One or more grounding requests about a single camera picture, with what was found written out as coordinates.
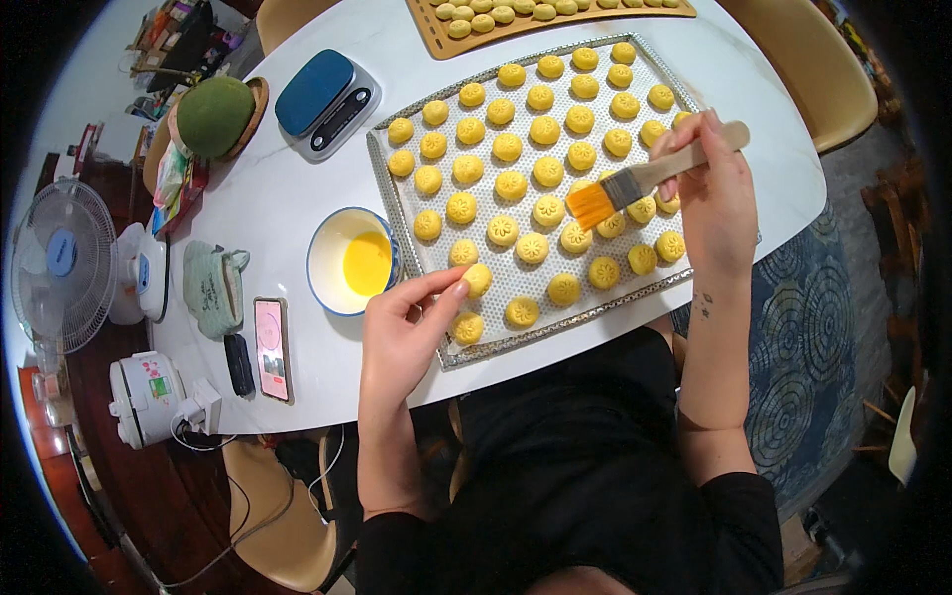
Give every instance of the white bowl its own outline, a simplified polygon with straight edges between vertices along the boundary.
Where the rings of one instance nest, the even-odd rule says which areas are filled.
[[[317,301],[338,316],[359,316],[367,308],[369,295],[355,292],[344,278],[344,252],[361,233],[377,231],[390,242],[390,276],[384,291],[400,279],[400,248],[390,226],[372,210],[345,207],[332,212],[318,226],[307,248],[307,283]]]

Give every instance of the blue patterned rug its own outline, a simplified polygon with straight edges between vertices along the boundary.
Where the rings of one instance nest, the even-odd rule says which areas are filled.
[[[780,509],[823,475],[855,429],[855,311],[845,262],[827,203],[812,224],[754,266],[744,427]],[[689,307],[672,312],[684,336]]]

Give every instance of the marble tabletop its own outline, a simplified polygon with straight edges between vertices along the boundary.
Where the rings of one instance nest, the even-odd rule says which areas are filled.
[[[617,18],[553,27],[445,61],[429,55],[404,2],[343,0],[333,6],[249,75],[268,80],[271,104],[241,155],[213,170],[201,210],[172,237],[169,306],[165,319],[150,326],[153,347],[174,361],[187,391],[194,381],[208,378],[221,392],[223,434],[291,431],[355,420],[363,317],[340,318],[321,308],[307,285],[305,256],[314,230],[334,210],[356,205],[385,213],[367,153],[367,131],[473,73],[612,33],[640,33],[699,105],[716,108],[725,121],[748,124],[751,142],[744,155],[753,174],[763,235],[757,258],[763,258],[822,210],[826,185],[820,160],[783,83],[750,37],[714,0],[691,1],[697,18]],[[330,159],[312,165],[282,136],[273,102],[307,60],[328,48],[367,70],[380,84],[383,98]],[[252,349],[252,363],[253,298],[288,301],[293,405],[260,392],[242,398],[232,391],[222,342],[198,331],[182,298],[182,256],[191,240],[251,253],[242,274],[241,333]],[[685,282],[543,341],[447,372],[434,358],[408,402],[411,407],[433,403],[558,362],[643,325],[687,303],[690,296],[691,283]],[[254,374],[260,386],[257,368]]]

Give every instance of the green oven mitt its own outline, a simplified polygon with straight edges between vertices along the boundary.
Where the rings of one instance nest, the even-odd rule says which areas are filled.
[[[245,318],[241,271],[248,265],[246,250],[225,252],[197,240],[185,248],[185,303],[198,320],[198,329],[220,339]]]

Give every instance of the perforated baking mat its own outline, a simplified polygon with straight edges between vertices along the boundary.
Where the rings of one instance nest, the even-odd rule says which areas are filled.
[[[635,46],[637,57],[630,65],[634,74],[628,89],[616,88],[607,81],[608,69],[616,64],[611,57],[612,45],[626,41]],[[599,64],[595,70],[576,69],[571,62],[571,52],[577,48],[593,48],[599,53]],[[542,56],[555,54],[563,57],[565,72],[558,79],[548,79],[536,71],[536,62]],[[408,276],[420,276],[433,270],[449,266],[449,249],[459,239],[468,238],[479,249],[479,261],[486,264],[493,274],[492,286],[479,300],[467,301],[464,309],[482,315],[484,332],[479,343],[461,346],[447,334],[438,350],[443,369],[475,362],[509,349],[526,345],[550,333],[573,327],[591,320],[613,307],[645,297],[655,291],[670,287],[690,278],[693,273],[687,256],[675,263],[666,263],[659,258],[658,267],[645,276],[631,271],[627,254],[632,246],[648,244],[654,246],[658,236],[666,230],[682,232],[681,213],[668,215],[658,209],[658,213],[646,225],[641,226],[625,214],[625,231],[613,239],[605,239],[593,230],[594,240],[591,248],[582,254],[566,252],[559,237],[562,229],[574,221],[566,211],[565,219],[556,227],[540,226],[532,217],[532,207],[536,200],[553,194],[564,200],[568,188],[576,180],[594,181],[602,171],[621,169],[635,163],[647,161],[648,149],[641,142],[639,131],[647,120],[658,120],[667,128],[671,127],[674,115],[678,111],[697,111],[698,107],[684,86],[664,64],[660,56],[637,33],[598,37],[577,44],[560,46],[552,50],[541,51],[514,60],[526,68],[526,82],[513,89],[503,86],[496,79],[499,67],[486,70],[459,83],[433,93],[393,114],[367,134],[367,147],[373,163],[377,182],[387,209],[387,219],[395,230],[396,237],[404,254],[404,263]],[[591,74],[599,81],[600,89],[595,98],[579,99],[569,91],[572,78],[576,74]],[[468,83],[482,83],[486,89],[486,100],[475,108],[467,108],[459,102],[459,89]],[[657,84],[668,85],[675,95],[675,105],[668,110],[654,108],[647,100],[648,90]],[[526,104],[529,90],[536,85],[547,85],[555,93],[555,103],[551,109],[536,110]],[[641,102],[638,116],[621,119],[611,113],[609,105],[615,93],[626,90]],[[516,106],[516,115],[506,125],[497,126],[486,119],[486,106],[497,98],[505,97]],[[423,106],[436,99],[445,100],[449,105],[449,117],[440,126],[433,127],[423,120]],[[595,126],[588,134],[578,134],[565,127],[565,113],[574,105],[585,105],[595,112]],[[538,145],[529,139],[528,131],[532,120],[540,115],[550,115],[562,125],[558,142],[553,145]],[[486,137],[476,145],[464,145],[456,138],[456,123],[464,117],[477,117],[486,125]],[[413,122],[413,136],[399,145],[387,139],[387,127],[396,118],[408,118]],[[603,139],[610,129],[621,128],[632,136],[632,149],[625,158],[615,157],[605,149]],[[438,159],[428,159],[420,154],[420,139],[424,134],[436,130],[447,140],[446,154]],[[492,154],[492,142],[502,132],[511,132],[523,140],[523,153],[515,162],[503,162]],[[572,168],[565,156],[572,143],[585,140],[596,148],[598,159],[595,166],[588,170]],[[416,159],[416,167],[432,165],[443,174],[443,185],[435,194],[419,192],[413,184],[413,174],[405,177],[393,176],[387,169],[387,159],[399,149],[410,150]],[[453,160],[463,154],[477,155],[484,164],[483,177],[471,184],[463,184],[452,175]],[[565,164],[565,178],[555,188],[541,186],[532,176],[532,167],[543,156],[553,156]],[[507,201],[494,191],[496,176],[506,170],[520,171],[529,183],[526,196],[520,201]],[[446,218],[446,201],[455,192],[466,191],[476,197],[476,218],[466,224],[458,225]],[[412,232],[413,220],[420,211],[433,209],[443,219],[443,231],[436,240],[423,242]],[[500,248],[486,237],[486,225],[499,214],[513,217],[519,224],[519,235],[531,231],[542,233],[548,240],[549,254],[540,265],[527,265],[515,254],[515,246]],[[588,266],[597,256],[610,256],[619,265],[621,279],[609,290],[596,289],[588,282]],[[549,280],[560,272],[569,272],[582,283],[582,295],[578,302],[569,307],[557,307],[548,298],[546,288]],[[539,320],[530,328],[520,329],[506,320],[506,305],[518,296],[526,295],[539,304]]]

